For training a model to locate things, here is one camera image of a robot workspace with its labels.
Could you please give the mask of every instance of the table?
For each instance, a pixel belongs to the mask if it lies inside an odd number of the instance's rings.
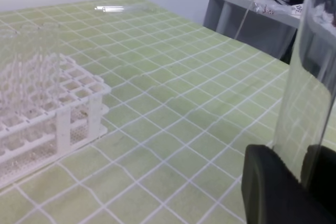
[[[216,29],[216,31],[219,33],[223,33],[225,30],[226,24],[228,22],[228,17],[231,13],[231,8],[232,8],[231,4],[247,9],[250,6],[252,0],[223,0],[223,1],[225,1],[225,3],[223,5],[223,10],[221,12],[221,16],[219,18],[217,29]],[[265,16],[271,19],[274,19],[276,21],[279,21],[290,27],[293,27],[295,29],[299,27],[300,16],[298,15],[267,15],[265,14]]]
[[[233,8],[235,8],[235,6],[239,6],[247,9],[250,7],[252,1],[253,0],[209,0],[204,19],[204,26],[220,34],[225,34],[225,31],[227,32],[226,29],[228,27],[229,20],[232,18]],[[267,52],[279,59],[284,55],[296,29],[299,27],[300,18],[297,15],[261,15],[286,25],[279,26],[276,30],[276,35],[274,34],[275,31],[273,31],[272,34],[269,34],[270,37],[274,37],[273,40],[267,39],[267,36],[259,38],[265,39],[265,43],[271,43],[273,45],[270,48],[267,47]],[[256,41],[251,38],[245,38],[244,41],[257,46]]]
[[[155,11],[93,10],[131,4]],[[0,29],[60,22],[60,51],[112,87],[109,133],[0,191],[3,224],[245,221],[245,146],[271,144],[286,64],[146,0],[0,20]]]

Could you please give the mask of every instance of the test tube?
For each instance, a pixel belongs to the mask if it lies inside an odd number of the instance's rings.
[[[59,24],[43,23],[41,31],[43,46],[41,54],[41,79],[43,91],[43,108],[56,109],[59,106]]]

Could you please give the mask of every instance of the shelf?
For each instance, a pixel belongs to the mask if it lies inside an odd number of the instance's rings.
[[[252,0],[223,0],[223,1],[247,9],[250,6]],[[261,14],[261,15],[294,28],[298,28],[300,24],[300,16],[298,15],[287,15],[287,14],[277,14],[277,15]]]

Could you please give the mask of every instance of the white container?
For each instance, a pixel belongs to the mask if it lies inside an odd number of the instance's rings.
[[[60,57],[59,98],[47,99],[31,117],[0,117],[0,188],[107,133],[102,96],[111,91],[75,61]]]

